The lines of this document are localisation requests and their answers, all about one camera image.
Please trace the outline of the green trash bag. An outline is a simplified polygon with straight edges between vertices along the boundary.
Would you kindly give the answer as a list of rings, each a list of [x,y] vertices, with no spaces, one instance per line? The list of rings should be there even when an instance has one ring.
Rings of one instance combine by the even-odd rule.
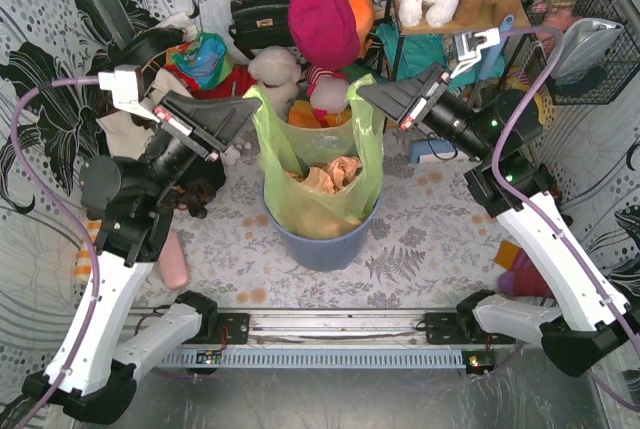
[[[260,102],[252,122],[260,147],[264,201],[287,231],[312,240],[331,239],[354,231],[372,214],[383,185],[385,117],[357,90],[376,84],[370,74],[352,83],[347,91],[351,119],[326,129],[303,129],[284,122],[257,85],[245,93],[246,99]],[[341,156],[356,156],[361,166],[355,180],[336,193],[295,180]]]

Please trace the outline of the blue trash bin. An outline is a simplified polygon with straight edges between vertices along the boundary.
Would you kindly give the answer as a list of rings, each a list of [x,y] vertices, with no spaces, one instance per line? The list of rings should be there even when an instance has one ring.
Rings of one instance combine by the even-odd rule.
[[[380,202],[377,199],[369,215],[350,232],[329,239],[309,239],[287,230],[278,222],[266,203],[265,182],[262,182],[260,189],[263,207],[286,253],[297,264],[316,272],[343,270],[355,260],[365,245]]]

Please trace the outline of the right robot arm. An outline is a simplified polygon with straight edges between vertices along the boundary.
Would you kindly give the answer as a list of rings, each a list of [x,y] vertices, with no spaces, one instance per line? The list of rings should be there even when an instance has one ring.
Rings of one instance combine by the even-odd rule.
[[[543,308],[478,291],[456,307],[464,338],[517,339],[541,348],[564,374],[581,376],[627,341],[638,342],[639,308],[589,259],[545,177],[524,155],[523,146],[542,132],[531,95],[509,89],[473,110],[448,82],[433,64],[417,77],[365,82],[356,92],[402,129],[435,133],[478,161],[464,175],[469,192],[522,247],[557,302]]]

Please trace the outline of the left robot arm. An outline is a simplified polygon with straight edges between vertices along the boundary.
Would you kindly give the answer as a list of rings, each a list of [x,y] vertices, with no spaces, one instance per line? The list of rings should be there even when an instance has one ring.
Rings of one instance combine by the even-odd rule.
[[[151,111],[158,127],[139,158],[96,156],[85,164],[82,204],[102,221],[88,241],[92,275],[64,342],[45,370],[26,378],[25,395],[61,406],[77,421],[112,424],[140,380],[179,345],[224,335],[216,303],[187,291],[154,324],[118,341],[169,235],[167,194],[194,160],[229,148],[262,103],[256,87],[218,100],[170,91]]]

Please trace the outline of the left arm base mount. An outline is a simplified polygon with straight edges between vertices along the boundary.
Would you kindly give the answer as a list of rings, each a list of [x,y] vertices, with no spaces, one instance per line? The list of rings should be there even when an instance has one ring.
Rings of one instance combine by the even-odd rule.
[[[217,313],[205,316],[198,333],[187,344],[244,345],[248,341],[249,313]]]

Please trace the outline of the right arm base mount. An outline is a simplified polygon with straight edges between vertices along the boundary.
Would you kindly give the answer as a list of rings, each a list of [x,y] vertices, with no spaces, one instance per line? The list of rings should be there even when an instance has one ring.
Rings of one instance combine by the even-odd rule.
[[[423,323],[430,344],[478,344],[482,340],[475,323],[465,314],[429,312],[424,314]]]

